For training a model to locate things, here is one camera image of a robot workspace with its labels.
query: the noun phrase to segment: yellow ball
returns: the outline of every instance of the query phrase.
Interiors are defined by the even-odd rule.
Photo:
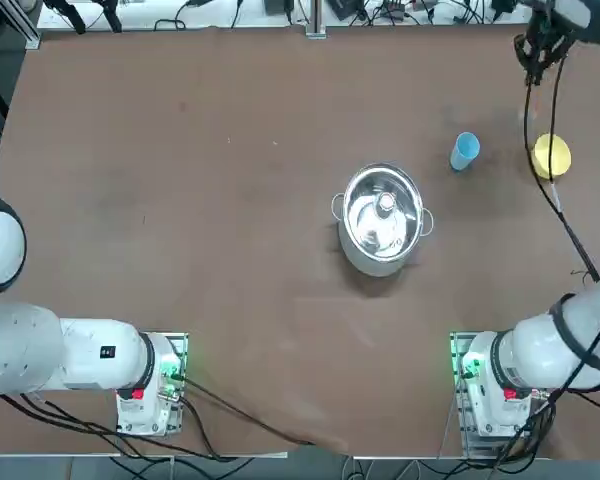
[[[542,178],[549,178],[549,135],[545,133],[538,138],[533,148],[533,166]],[[551,173],[554,178],[564,174],[571,166],[571,151],[567,143],[559,136],[553,136],[551,150]]]

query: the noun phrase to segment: brown tabletop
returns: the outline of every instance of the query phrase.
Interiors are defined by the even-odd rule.
[[[516,31],[45,41],[26,56],[0,152],[0,195],[29,239],[5,298],[189,332],[190,373],[289,433],[352,454],[436,455],[449,332],[509,328],[581,288],[570,275],[581,263],[527,170]],[[557,132],[574,161],[561,199],[600,270],[600,48],[576,49],[563,82]],[[462,131],[482,152],[454,174]],[[343,260],[329,208],[381,160],[412,176],[436,218],[391,281]],[[114,424],[111,392],[51,397]],[[223,452],[291,448],[199,404]],[[189,421],[170,440],[202,451]],[[548,443],[555,458],[600,458],[600,412],[561,400]],[[454,416],[443,453],[459,445]],[[0,453],[108,451],[0,402]]]

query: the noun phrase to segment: blue cup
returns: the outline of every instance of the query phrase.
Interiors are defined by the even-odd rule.
[[[480,141],[473,133],[464,132],[458,135],[451,152],[451,167],[464,170],[480,153]]]

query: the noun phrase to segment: black cable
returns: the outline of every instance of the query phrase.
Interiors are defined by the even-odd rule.
[[[437,473],[438,475],[449,475],[449,474],[451,473],[451,472],[442,472],[442,471],[440,471],[440,470],[436,470],[435,468],[433,468],[433,467],[431,467],[431,466],[427,465],[426,463],[424,463],[422,460],[418,460],[418,462],[420,462],[420,465],[422,465],[423,467],[425,467],[427,470],[430,470],[430,471],[432,471],[433,473]],[[471,467],[469,467],[468,465],[465,465],[465,467],[464,467],[464,468],[462,468],[462,469],[460,469],[460,470],[457,470],[457,471],[455,471],[454,473],[451,473],[451,475],[457,475],[457,474],[459,474],[459,473],[466,472],[466,471],[467,471],[467,470],[469,470],[470,468],[471,468]]]
[[[240,13],[240,7],[242,6],[243,0],[237,0],[236,2],[236,14],[233,17],[233,22],[231,22],[231,28],[236,26],[236,22],[238,21],[238,14]]]
[[[414,17],[413,15],[411,15],[410,13],[408,13],[408,12],[404,12],[404,16],[405,16],[405,17],[409,17],[411,20],[413,20],[414,22],[416,22],[416,25],[422,25],[422,24],[421,24],[421,23],[418,21],[418,19],[417,19],[416,17]]]
[[[580,392],[569,392],[569,393],[573,393],[574,395],[580,397],[581,399],[586,400],[591,405],[600,408],[600,402],[596,402],[594,399],[587,397],[584,393],[580,393]]]
[[[427,7],[427,4],[424,3],[424,0],[420,0],[420,3],[422,3],[422,7],[424,8],[424,11],[427,12],[427,18],[429,19],[429,23],[433,24],[433,14],[431,13],[431,10],[429,10],[429,7]]]
[[[178,8],[178,11],[176,12],[176,16],[173,18],[159,18],[158,20],[156,20],[156,22],[153,24],[153,31],[156,32],[158,30],[158,25],[160,25],[161,23],[172,23],[175,25],[176,30],[180,31],[180,30],[186,30],[187,29],[187,24],[184,23],[182,20],[180,20],[180,14],[182,13],[182,11],[187,8],[187,7],[192,7],[194,6],[194,3],[192,3],[191,1],[187,0],[186,2],[184,2],[182,5],[180,5],[180,8]]]
[[[207,449],[207,452],[209,452],[209,454],[211,455],[211,458],[213,458],[214,460],[216,460],[218,462],[226,462],[226,461],[232,462],[233,460],[236,460],[236,458],[233,458],[233,457],[223,457],[220,454],[218,454],[218,452],[215,451],[215,449],[211,446],[211,442],[209,441],[207,432],[204,429],[204,425],[202,424],[202,419],[200,418],[200,415],[198,414],[198,411],[195,409],[193,404],[184,397],[180,398],[180,403],[182,403],[187,408],[187,410],[189,410],[189,412],[191,413],[191,416],[193,417],[193,420],[196,422],[198,430],[200,431],[200,437],[202,438],[202,443],[204,444],[205,448]]]
[[[89,26],[86,28],[86,30],[89,30],[89,29],[90,29],[91,27],[93,27],[93,26],[94,26],[96,23],[98,23],[98,20],[100,20],[100,19],[102,18],[102,15],[104,15],[104,10],[102,10],[102,11],[100,12],[100,15],[98,15],[98,16],[96,17],[96,19],[95,19],[93,22],[91,22],[91,25],[89,25]]]
[[[562,58],[561,63],[564,63],[565,60],[566,60],[566,56]],[[559,80],[559,78],[556,78],[556,84],[554,85],[554,96],[553,96],[553,100],[552,100],[552,105],[554,105],[554,102],[556,101],[555,99],[557,97],[558,86],[559,86],[558,80]],[[536,172],[536,169],[533,166],[533,160],[531,158],[531,148],[529,147],[529,127],[528,127],[529,104],[531,102],[531,89],[532,88],[533,88],[533,82],[531,80],[531,72],[530,72],[529,76],[527,78],[527,95],[526,95],[525,104],[524,104],[524,125],[523,125],[524,148],[527,153],[527,163],[529,164],[529,168],[531,169],[533,178],[536,182],[536,185],[540,189],[542,196],[546,200],[549,207],[551,207],[551,210],[553,210],[553,213],[558,217],[558,220],[560,220],[560,222],[562,223],[565,231],[567,232],[568,237],[571,239],[571,242],[573,243],[573,246],[575,247],[576,251],[580,255],[580,258],[582,259],[583,263],[585,264],[587,271],[591,275],[591,279],[594,282],[599,282],[600,274],[598,273],[598,270],[593,265],[591,258],[589,257],[587,251],[585,250],[584,246],[580,242],[580,239],[578,238],[578,236],[575,234],[575,232],[571,228],[571,225],[569,225],[569,222],[567,222],[567,219],[564,216],[564,213],[562,211],[558,210],[556,205],[553,203],[553,201],[551,200],[551,198],[545,191],[544,187],[542,186],[542,183],[540,182],[540,177],[538,176],[538,173]],[[549,135],[551,136],[550,138],[553,138],[553,134],[554,134],[554,124],[552,124],[550,127],[550,133],[549,133]]]
[[[136,480],[136,478],[141,478],[141,475],[145,472],[147,472],[150,468],[155,467],[156,465],[160,464],[160,463],[165,463],[165,462],[170,462],[171,459],[170,458],[159,458],[157,460],[154,460],[152,463],[150,463],[149,465],[145,466],[144,468],[142,468],[138,473],[136,473],[131,480]]]
[[[48,410],[45,410],[42,407],[39,407],[38,405],[36,405],[33,401],[31,401],[31,399],[29,399],[29,397],[27,397],[27,395],[25,394],[21,394],[20,398],[22,398],[31,408],[33,408],[35,411],[38,411],[44,415],[47,415],[49,417],[52,418],[59,418],[59,419],[64,419],[64,420],[71,420],[73,422],[77,422],[79,424],[81,424],[82,426],[84,426],[85,428],[91,430],[91,431],[95,431],[89,424],[88,422],[83,422],[82,420],[74,417],[73,415],[69,414],[68,412],[66,412],[65,410],[63,410],[62,408],[58,407],[55,404],[52,404],[51,402],[48,402],[48,404],[50,406],[52,406],[53,408],[55,408],[56,410],[58,410],[61,415],[55,414],[53,412],[49,412]],[[133,447],[128,441],[124,440],[125,443],[131,447],[131,449],[133,451],[135,451],[138,456],[137,457],[133,457],[131,455],[129,455],[127,452],[125,452],[122,448],[120,448],[118,445],[115,444],[115,442],[109,440],[105,435],[98,435],[102,440],[104,440],[105,442],[107,442],[109,445],[111,445],[115,450],[117,450],[118,452],[120,452],[123,456],[129,457],[129,458],[142,458],[144,460],[147,460],[149,462],[149,466],[151,466],[154,461],[145,457],[144,455],[140,454],[140,452],[138,452],[135,447]],[[109,460],[111,460],[113,463],[115,463],[116,465],[118,465],[120,468],[122,468],[123,470],[126,470],[128,473],[133,474],[133,478],[140,478],[141,480],[146,480],[145,477],[142,476],[142,473],[144,473],[143,470],[141,472],[136,472],[135,470],[132,470],[128,467],[126,467],[125,465],[121,464],[120,462],[118,462],[116,459],[114,459],[113,457],[109,457]]]
[[[307,17],[307,12],[304,9],[304,5],[302,5],[302,0],[298,0],[298,5],[300,5],[300,11],[302,12],[302,16],[304,17],[304,21],[309,22],[309,17]]]
[[[200,390],[201,392],[203,392],[205,395],[213,398],[220,404],[224,405],[229,410],[232,410],[233,412],[235,412],[238,415],[240,415],[241,417],[247,419],[251,423],[258,425],[263,430],[266,430],[267,432],[272,433],[273,435],[276,435],[276,436],[286,440],[287,442],[295,443],[296,445],[315,445],[313,442],[309,442],[307,440],[299,440],[297,438],[292,437],[291,435],[287,435],[286,433],[278,430],[277,428],[267,425],[266,423],[262,422],[261,420],[258,420],[257,418],[253,417],[252,415],[249,415],[248,413],[244,412],[243,410],[240,410],[238,407],[235,407],[234,405],[232,405],[229,402],[227,402],[226,400],[224,400],[222,397],[209,391],[207,388],[203,387],[199,383],[196,383],[189,378],[185,378],[180,375],[172,375],[171,378],[173,378],[174,380],[179,380],[181,382],[185,382],[185,383],[191,385],[192,387],[196,388],[197,390]]]
[[[205,472],[203,469],[201,469],[199,466],[189,462],[188,460],[183,460],[182,458],[175,458],[173,459],[173,461],[175,463],[181,463],[183,465],[186,465],[187,467],[189,467],[192,470],[195,470],[196,472],[198,472],[200,474],[200,476],[202,476],[205,480],[215,480],[211,475],[209,475],[207,472]]]
[[[466,465],[467,461],[463,460],[462,462],[460,462],[458,465],[456,465],[454,468],[451,469],[451,471],[449,473],[447,473],[443,480],[447,480],[449,477],[451,477],[452,475],[456,475],[458,473],[460,473],[460,469],[463,465]]]
[[[564,68],[564,61],[566,56],[562,57],[560,65],[558,66],[558,73],[556,74],[556,80],[553,83],[553,97],[551,99],[551,131],[549,137],[549,182],[553,183],[553,133],[556,125],[556,105],[558,103],[558,86],[560,85],[560,77],[562,77],[562,69]]]
[[[130,469],[126,465],[123,465],[122,463],[120,463],[119,461],[117,461],[115,458],[109,457],[109,460],[111,460],[113,463],[115,463],[116,465],[118,465],[121,469],[126,470],[127,473],[130,473],[131,475],[133,475],[133,478],[139,478],[140,480],[147,480],[146,477],[142,476],[142,473],[136,472],[135,470]]]
[[[74,425],[67,425],[65,423],[61,423],[55,420],[51,420],[49,418],[45,418],[42,417],[40,415],[37,415],[31,411],[29,411],[28,409],[26,409],[25,407],[23,407],[22,405],[20,405],[18,402],[16,402],[15,400],[13,400],[12,398],[8,397],[7,395],[0,395],[0,399],[2,399],[3,401],[5,401],[6,403],[8,403],[9,405],[11,405],[13,408],[15,408],[16,410],[18,410],[20,413],[26,415],[29,418],[33,418],[34,420],[38,420],[42,423],[46,423],[48,425],[53,425],[55,427],[59,427],[59,428],[63,428],[65,430],[70,430],[73,432],[77,432],[77,433],[83,433],[86,435],[110,435],[109,433],[105,433],[104,431],[102,433],[99,432],[93,432],[91,430],[87,430],[84,428],[78,428]],[[90,425],[98,425],[98,424],[94,424],[93,422],[88,422]],[[181,452],[181,453],[186,453],[187,455],[193,455],[195,457],[199,457],[199,458],[204,458],[207,460],[212,460],[211,457],[207,456],[207,455],[203,455],[201,453],[198,452],[194,452],[193,450],[189,450],[186,448],[182,448],[182,447],[178,447],[177,445],[171,445],[169,443],[165,443],[165,442],[160,442],[158,440],[154,440],[153,438],[150,437],[144,437],[144,436],[139,436],[139,435],[131,435],[131,434],[127,434],[127,433],[123,433],[123,432],[115,432],[115,437],[118,438],[133,438],[134,440],[137,440],[139,442],[144,442],[144,443],[149,443],[151,445],[155,445],[157,447],[163,447],[163,448],[167,448],[169,450],[173,450],[176,452]]]
[[[20,407],[20,408],[18,408],[18,410],[20,410],[20,411],[22,411],[23,413],[25,413],[25,410],[26,410],[26,409],[25,409],[24,407],[22,407],[21,405],[19,405],[17,402],[15,402],[15,400],[13,400],[13,399],[11,399],[11,398],[7,397],[6,395],[4,395],[4,396],[2,396],[2,395],[1,395],[1,396],[0,396],[0,398],[2,398],[3,400],[6,400],[6,401],[7,401],[7,403],[9,403],[9,404],[10,404],[10,405],[12,405],[12,406],[16,406],[16,405],[17,405],[18,407]],[[146,471],[147,471],[149,468],[153,467],[154,465],[156,465],[156,464],[158,464],[158,463],[163,463],[163,462],[166,462],[166,461],[169,461],[169,460],[170,460],[170,459],[156,459],[156,460],[154,460],[154,459],[148,458],[148,457],[146,457],[146,456],[142,455],[142,454],[141,454],[141,453],[140,453],[140,452],[139,452],[139,451],[138,451],[138,450],[137,450],[137,449],[136,449],[136,448],[135,448],[135,447],[134,447],[134,446],[133,446],[133,445],[132,445],[132,444],[131,444],[131,443],[130,443],[130,442],[127,440],[127,439],[126,439],[126,438],[125,438],[125,437],[127,437],[127,435],[125,435],[125,434],[121,434],[120,432],[114,432],[113,430],[110,430],[110,429],[108,429],[108,428],[106,428],[106,427],[104,427],[104,426],[102,426],[102,425],[99,425],[99,424],[97,424],[97,423],[94,423],[94,422],[85,422],[85,421],[82,421],[82,420],[80,420],[80,419],[78,419],[77,417],[75,417],[75,416],[71,415],[71,414],[70,414],[70,413],[68,413],[66,410],[62,409],[61,407],[59,407],[59,406],[55,405],[54,403],[52,403],[52,402],[50,402],[50,401],[44,400],[44,402],[45,402],[45,404],[46,404],[46,405],[49,405],[49,406],[51,406],[52,408],[56,409],[58,412],[60,412],[60,414],[55,414],[55,413],[53,413],[53,412],[50,412],[50,411],[48,411],[48,410],[45,410],[45,409],[44,409],[44,408],[42,408],[42,407],[39,407],[38,405],[36,405],[36,404],[35,404],[33,401],[31,401],[31,399],[29,399],[29,398],[28,398],[26,395],[24,395],[24,394],[22,394],[22,395],[21,395],[21,398],[22,398],[22,399],[23,399],[23,400],[24,400],[24,401],[25,401],[25,402],[26,402],[26,403],[27,403],[27,404],[28,404],[28,405],[29,405],[31,408],[33,408],[35,411],[38,411],[38,412],[39,412],[39,413],[41,413],[41,414],[44,414],[44,415],[46,415],[46,416],[48,416],[48,417],[51,417],[51,418],[56,418],[56,419],[60,419],[60,420],[64,420],[64,421],[71,421],[71,422],[73,422],[73,423],[78,423],[78,424],[80,424],[80,425],[84,426],[84,427],[87,429],[87,432],[81,432],[81,433],[91,433],[91,434],[97,435],[98,437],[100,437],[100,438],[102,438],[103,440],[105,440],[105,441],[106,441],[107,443],[109,443],[109,444],[110,444],[110,445],[111,445],[111,446],[112,446],[114,449],[116,449],[118,452],[120,452],[122,455],[124,455],[124,456],[125,456],[125,457],[127,457],[127,458],[132,458],[132,459],[142,459],[142,460],[145,460],[145,461],[149,462],[149,465],[147,465],[146,467],[144,467],[144,468],[143,468],[142,470],[140,470],[139,472],[135,472],[134,470],[132,470],[132,469],[130,469],[130,468],[128,468],[128,467],[126,467],[126,466],[122,465],[121,463],[117,462],[115,459],[113,459],[113,458],[110,458],[110,460],[111,460],[111,461],[113,461],[113,462],[114,462],[116,465],[120,466],[121,468],[123,468],[123,469],[124,469],[124,470],[126,470],[127,472],[129,472],[129,473],[133,474],[133,475],[134,475],[134,477],[133,477],[134,479],[135,479],[135,478],[140,478],[141,480],[146,480],[146,479],[145,479],[145,478],[142,476],[142,474],[143,474],[143,473],[145,473],[145,472],[146,472]],[[32,416],[32,418],[35,418],[36,420],[38,420],[38,419],[39,419],[39,418],[38,418],[37,416],[35,416],[34,414],[31,414],[31,415],[29,415],[29,414],[27,414],[27,415],[28,415],[28,416]],[[49,423],[49,424],[51,424],[51,425],[56,425],[56,423],[55,423],[55,422],[52,422],[52,421],[50,421],[49,419],[44,419],[44,417],[42,417],[42,420],[41,420],[41,421],[42,421],[43,423]],[[61,428],[70,427],[70,425],[66,425],[66,424],[58,424],[57,426],[60,426],[60,425],[62,425],[62,426],[61,426]],[[66,428],[66,429],[69,429],[69,430],[74,430],[74,431],[76,431],[76,430],[79,430],[79,429],[74,429],[74,428]],[[113,435],[113,436],[115,436],[115,437],[119,438],[119,439],[120,439],[121,441],[123,441],[123,442],[124,442],[124,443],[125,443],[127,446],[129,446],[129,448],[130,448],[132,451],[134,451],[134,453],[135,453],[137,456],[130,455],[128,452],[124,451],[122,448],[120,448],[119,446],[117,446],[117,445],[116,445],[114,442],[112,442],[111,440],[109,440],[109,439],[107,438],[107,435]],[[134,438],[136,438],[137,440],[143,440],[143,439],[144,439],[143,437],[134,437]],[[206,456],[203,456],[203,455],[199,455],[199,454],[196,454],[196,455],[197,455],[197,456],[201,456],[201,457],[203,457],[203,458],[206,458],[206,459],[209,459],[209,457],[206,457]],[[217,460],[217,461],[219,461],[219,462],[223,462],[223,463],[226,463],[226,462],[229,462],[229,461],[233,461],[233,460],[235,460],[234,458],[229,458],[229,457],[219,457],[219,458],[213,458],[213,459],[214,459],[214,460]],[[236,472],[240,471],[240,470],[241,470],[241,469],[243,469],[244,467],[246,467],[246,466],[247,466],[249,463],[251,463],[253,460],[254,460],[253,458],[251,458],[251,459],[248,459],[247,461],[245,461],[244,463],[240,464],[239,466],[237,466],[237,467],[236,467],[236,468],[234,468],[233,470],[230,470],[230,471],[226,472],[225,474],[223,474],[222,476],[218,477],[217,479],[214,479],[214,478],[213,478],[213,477],[211,477],[211,476],[210,476],[210,475],[209,475],[207,472],[205,472],[205,471],[204,471],[202,468],[198,467],[197,465],[195,465],[195,464],[193,464],[193,463],[191,463],[191,462],[189,462],[189,461],[187,461],[187,460],[183,460],[183,459],[180,459],[180,458],[174,458],[174,461],[175,461],[176,463],[181,463],[181,464],[184,464],[184,465],[188,466],[189,468],[191,468],[191,469],[195,470],[195,471],[196,471],[196,472],[197,472],[199,475],[201,475],[202,477],[204,477],[204,478],[205,478],[205,480],[222,480],[222,479],[225,479],[225,478],[227,478],[227,477],[229,477],[229,476],[233,475],[234,473],[236,473]]]
[[[361,9],[358,9],[356,11],[356,13],[353,16],[353,20],[351,20],[351,23],[349,23],[349,26],[351,27],[354,23],[356,23],[356,20],[369,20],[369,14],[367,13],[367,5],[369,5],[369,2],[371,0],[366,0],[364,2],[364,5],[362,5]]]
[[[68,412],[66,412],[65,410],[61,409],[60,407],[58,407],[57,405],[48,402],[45,400],[45,403],[47,405],[49,405],[52,408],[55,408],[57,411],[60,412],[60,415],[55,414],[53,412],[50,412],[48,410],[45,410],[44,408],[36,405],[27,395],[25,394],[21,394],[20,398],[22,398],[24,400],[24,402],[29,405],[29,407],[31,407],[33,410],[35,410],[38,413],[41,413],[42,415],[51,417],[51,418],[56,418],[58,420],[65,420],[65,421],[71,421],[71,423],[77,423],[83,427],[85,427],[86,429],[90,429],[91,431],[95,431],[95,428],[101,429],[103,432],[108,433],[109,435],[116,435],[116,432],[114,432],[113,430],[109,430],[106,427],[102,427],[100,425],[96,425],[93,424],[91,425],[90,422],[83,422],[82,420],[79,420],[78,418],[74,417],[73,415],[70,415]],[[116,451],[118,451],[119,453],[121,453],[122,455],[125,456],[129,456],[131,458],[141,458],[143,460],[147,460],[147,461],[151,461],[149,458],[145,457],[144,455],[142,455],[128,440],[126,439],[120,439],[123,440],[124,443],[131,449],[131,451],[133,453],[135,453],[137,455],[137,457],[132,457],[131,455],[129,455],[127,452],[125,452],[122,448],[120,448],[118,445],[116,445],[115,442],[109,440],[109,438],[107,438],[107,436],[104,433],[100,433],[98,435],[102,440],[104,440],[105,442],[107,442],[109,445],[111,445]]]
[[[466,3],[459,2],[457,0],[445,0],[445,2],[447,2],[447,1],[461,6],[462,8],[465,9],[465,13],[471,12],[472,17],[476,19],[476,23],[484,24],[484,17],[480,17],[480,15],[478,15],[478,12],[476,12],[473,8],[471,8],[471,6],[467,5]]]
[[[236,468],[234,468],[233,470],[229,470],[227,473],[220,475],[218,478],[216,478],[216,480],[224,480],[227,477],[230,477],[231,475],[233,475],[234,473],[239,472],[240,470],[242,470],[244,467],[246,467],[247,465],[249,465],[251,462],[253,462],[255,460],[255,458],[250,458],[249,460],[247,460],[244,463],[241,463],[240,465],[238,465]]]
[[[515,442],[517,442],[517,440],[520,438],[520,435],[522,434],[523,430],[525,428],[529,427],[531,425],[531,423],[535,420],[536,417],[544,414],[545,410],[550,409],[551,415],[553,416],[553,418],[555,418],[556,402],[560,399],[560,397],[562,397],[562,395],[564,395],[565,392],[567,392],[567,390],[569,389],[569,386],[575,380],[575,378],[580,374],[580,371],[584,368],[586,363],[589,361],[589,358],[591,357],[592,353],[594,352],[594,350],[596,349],[596,347],[598,346],[599,343],[600,343],[600,331],[595,336],[595,338],[593,339],[593,342],[591,342],[591,345],[589,346],[589,348],[587,349],[585,354],[580,359],[580,363],[573,370],[573,372],[571,372],[571,374],[567,378],[564,385],[561,388],[551,392],[551,394],[549,395],[549,399],[547,400],[547,403],[544,405],[544,407],[541,407],[541,409],[538,412],[529,416],[524,427],[519,429],[516,432],[516,434],[513,437],[511,437],[511,439],[509,440],[509,442],[507,443],[505,448],[503,448],[502,451],[500,452],[500,454],[496,457],[495,465],[493,468],[497,468],[502,463],[502,461],[504,459],[506,459],[506,457],[509,455],[509,452],[513,448]],[[542,432],[543,436],[541,438],[539,438],[537,441],[538,447],[539,447],[540,443],[542,442],[542,440],[544,440],[544,437],[548,433],[549,429],[550,429],[550,427],[547,428],[545,432]]]

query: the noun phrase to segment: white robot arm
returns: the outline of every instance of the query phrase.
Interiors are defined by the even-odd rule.
[[[26,245],[22,222],[0,199],[0,293],[22,271]],[[116,320],[59,319],[45,308],[0,302],[0,394],[113,389],[118,426],[128,434],[180,430],[182,385],[170,375],[184,373],[183,349],[181,338]]]

